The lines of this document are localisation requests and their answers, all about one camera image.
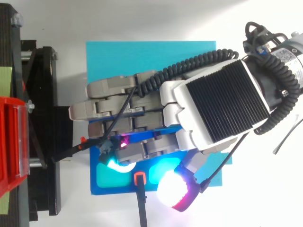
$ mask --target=black ribbed cover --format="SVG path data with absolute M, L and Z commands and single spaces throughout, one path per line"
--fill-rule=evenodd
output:
M 241 61 L 187 84 L 213 140 L 238 135 L 269 117 Z
M 11 17 L 12 7 L 0 4 L 0 66 L 12 67 Z

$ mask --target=red container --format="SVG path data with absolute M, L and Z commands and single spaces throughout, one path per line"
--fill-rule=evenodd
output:
M 28 174 L 27 108 L 19 99 L 0 97 L 0 197 Z

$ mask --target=black stand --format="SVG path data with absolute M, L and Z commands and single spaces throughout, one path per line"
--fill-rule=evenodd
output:
M 144 179 L 142 175 L 137 176 L 137 199 L 138 199 L 138 207 L 139 207 L 139 217 L 140 217 L 140 226 L 147 227 L 147 219 L 146 219 L 146 196 L 145 196 L 145 188 L 144 188 Z

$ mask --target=green tape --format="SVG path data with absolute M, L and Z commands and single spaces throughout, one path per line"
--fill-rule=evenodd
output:
M 9 192 L 5 193 L 0 198 L 0 215 L 8 214 L 8 212 L 9 212 Z
M 10 82 L 11 82 L 11 67 L 0 67 L 0 96 L 9 97 L 10 95 Z M 9 192 L 5 193 L 0 198 L 0 215 L 8 214 L 9 211 Z
M 10 95 L 11 73 L 11 67 L 0 67 L 0 96 L 9 97 Z

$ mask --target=coiled black cable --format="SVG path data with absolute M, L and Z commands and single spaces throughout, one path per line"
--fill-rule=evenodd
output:
M 292 71 L 276 56 L 265 54 L 259 55 L 256 59 L 257 64 L 271 72 L 281 88 L 288 92 L 288 95 L 282 98 L 282 103 L 271 113 L 267 121 L 254 130 L 257 135 L 263 135 L 272 130 L 292 111 L 300 95 L 300 85 Z
M 182 75 L 183 73 L 187 73 L 214 63 L 219 63 L 230 59 L 237 59 L 238 56 L 239 53 L 236 51 L 223 49 L 200 54 L 193 58 L 186 59 L 185 61 L 177 62 L 176 64 L 164 68 L 162 71 L 158 71 L 149 79 L 139 84 L 137 89 L 138 96 L 143 98 L 150 92 L 158 90 L 165 81 L 171 80 Z

